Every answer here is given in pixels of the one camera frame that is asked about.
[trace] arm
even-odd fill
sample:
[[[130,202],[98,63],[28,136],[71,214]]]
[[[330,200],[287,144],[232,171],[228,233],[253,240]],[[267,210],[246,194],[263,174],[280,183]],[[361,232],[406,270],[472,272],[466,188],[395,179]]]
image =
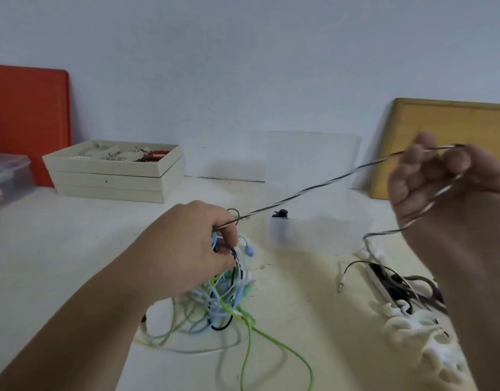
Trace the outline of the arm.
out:
[[[442,157],[420,134],[390,175],[403,227],[462,173],[452,189],[404,232],[436,277],[480,391],[500,391],[500,161],[474,145]]]
[[[114,390],[149,306],[234,266],[210,249],[213,226],[232,218],[202,202],[163,214],[58,310],[0,374],[0,390]],[[223,235],[237,244],[233,224]]]

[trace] table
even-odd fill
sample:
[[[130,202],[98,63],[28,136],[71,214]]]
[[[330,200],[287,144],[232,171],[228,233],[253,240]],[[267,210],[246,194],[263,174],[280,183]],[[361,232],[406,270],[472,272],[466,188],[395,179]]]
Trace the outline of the table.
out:
[[[161,213],[176,203],[204,200],[245,213],[261,205],[263,184],[185,178],[165,204],[59,197],[49,188],[0,209],[0,371],[54,312],[99,269],[122,252]],[[395,226],[386,201],[353,194],[373,218],[373,230]],[[352,256],[271,252],[264,248],[262,215],[240,223],[255,249],[250,269],[257,280],[244,307],[260,329],[300,352],[311,364],[315,390],[414,391],[428,388],[410,368],[407,355],[380,334],[385,303],[364,272],[350,270],[346,288],[336,293],[339,266]],[[381,239],[401,274],[429,276],[401,236]],[[148,313],[149,328],[170,326],[172,303]],[[229,345],[211,354],[187,352]],[[133,345],[118,385],[125,390],[237,390],[246,352],[246,331],[171,337],[170,350]],[[253,334],[246,374],[247,391],[305,390],[308,372],[294,356]],[[474,390],[468,383],[462,390]]]

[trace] hand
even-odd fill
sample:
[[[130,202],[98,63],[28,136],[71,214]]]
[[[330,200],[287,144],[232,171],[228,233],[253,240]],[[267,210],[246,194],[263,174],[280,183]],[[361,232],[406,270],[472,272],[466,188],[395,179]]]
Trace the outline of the hand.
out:
[[[403,236],[436,276],[458,270],[477,277],[497,276],[500,161],[470,144],[448,150],[441,157],[424,152],[436,146],[432,135],[419,134],[390,174],[389,197],[400,227],[417,217],[455,175],[464,175],[429,212],[404,230]]]
[[[156,219],[110,268],[148,305],[190,291],[235,266],[230,254],[210,248],[212,230],[233,220],[225,209],[201,201],[177,204]],[[237,245],[234,223],[221,231]]]

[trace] person's left hand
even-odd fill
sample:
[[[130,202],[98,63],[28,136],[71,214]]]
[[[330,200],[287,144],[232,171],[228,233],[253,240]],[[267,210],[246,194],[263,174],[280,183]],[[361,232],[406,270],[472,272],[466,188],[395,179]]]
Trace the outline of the person's left hand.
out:
[[[230,254],[211,249],[212,230],[234,217],[227,210],[194,201],[177,204],[156,219],[106,270],[150,305],[190,291],[235,266]],[[221,230],[237,245],[237,229]]]

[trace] white jewelry box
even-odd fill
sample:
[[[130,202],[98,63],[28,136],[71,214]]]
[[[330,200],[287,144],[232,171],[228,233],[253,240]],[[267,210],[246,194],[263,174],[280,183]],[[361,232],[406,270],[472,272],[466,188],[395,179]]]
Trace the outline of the white jewelry box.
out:
[[[154,150],[169,152],[157,162],[133,161]],[[43,159],[62,196],[164,203],[184,173],[183,151],[170,144],[90,140]]]

